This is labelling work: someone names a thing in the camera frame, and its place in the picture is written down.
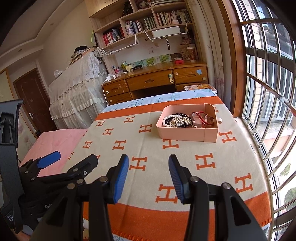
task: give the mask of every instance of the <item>drawer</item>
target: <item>drawer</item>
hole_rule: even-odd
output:
[[[197,83],[180,84],[180,85],[176,85],[176,90],[177,90],[177,92],[179,92],[179,91],[185,91],[184,86],[202,85],[202,84],[208,84],[208,82],[197,82]]]
[[[208,82],[207,67],[174,69],[174,79],[176,84]]]
[[[117,82],[110,82],[107,84],[104,84],[104,92],[106,94],[106,97],[119,95],[123,93],[129,92],[128,86],[126,84],[126,80],[120,80]]]
[[[118,104],[118,103],[130,101],[130,100],[132,100],[132,98],[129,92],[120,94],[120,95],[114,95],[108,98],[109,105]]]
[[[170,82],[169,74],[172,74],[171,70],[163,70],[128,78],[128,87],[130,91],[134,91],[162,85],[173,85],[174,82]]]

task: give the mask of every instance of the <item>brown wooden door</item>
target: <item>brown wooden door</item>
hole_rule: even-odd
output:
[[[34,128],[41,132],[55,131],[57,127],[49,113],[49,99],[36,69],[13,82],[18,96],[24,99],[24,110]]]

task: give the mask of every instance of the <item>small pink box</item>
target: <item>small pink box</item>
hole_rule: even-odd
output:
[[[213,128],[176,128],[163,126],[163,119],[168,115],[183,113],[189,116],[192,112],[198,111],[204,111],[208,115],[214,117]],[[158,134],[162,139],[216,142],[218,134],[218,123],[222,123],[222,120],[217,120],[215,108],[211,104],[174,104],[169,105],[163,109],[156,123],[156,127],[158,130]]]

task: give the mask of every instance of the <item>green foliage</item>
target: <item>green foliage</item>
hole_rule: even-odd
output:
[[[296,188],[291,188],[285,195],[284,204],[291,201],[294,197],[296,197]],[[289,211],[295,206],[296,206],[296,202],[293,202],[292,204],[290,204],[290,206],[287,207],[287,211]]]
[[[287,176],[289,171],[290,171],[290,167],[291,167],[291,163],[289,163],[285,168],[284,170],[280,173],[280,176]]]

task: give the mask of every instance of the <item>table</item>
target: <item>table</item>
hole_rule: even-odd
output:
[[[85,177],[87,183],[105,175],[122,154],[129,156],[122,197],[116,205],[108,206],[113,234],[128,240],[183,240],[189,205],[182,205],[176,197],[168,170],[171,154],[207,183],[230,183],[261,227],[271,221],[267,184],[252,147],[219,97],[214,93],[199,97],[205,96],[203,91],[211,90],[154,96],[107,107],[76,146],[62,171],[95,154],[99,163]],[[164,107],[203,103],[212,104],[217,118],[223,120],[216,143],[160,139],[155,124]],[[88,218],[88,205],[83,216]],[[209,240],[213,239],[214,206],[210,203]]]

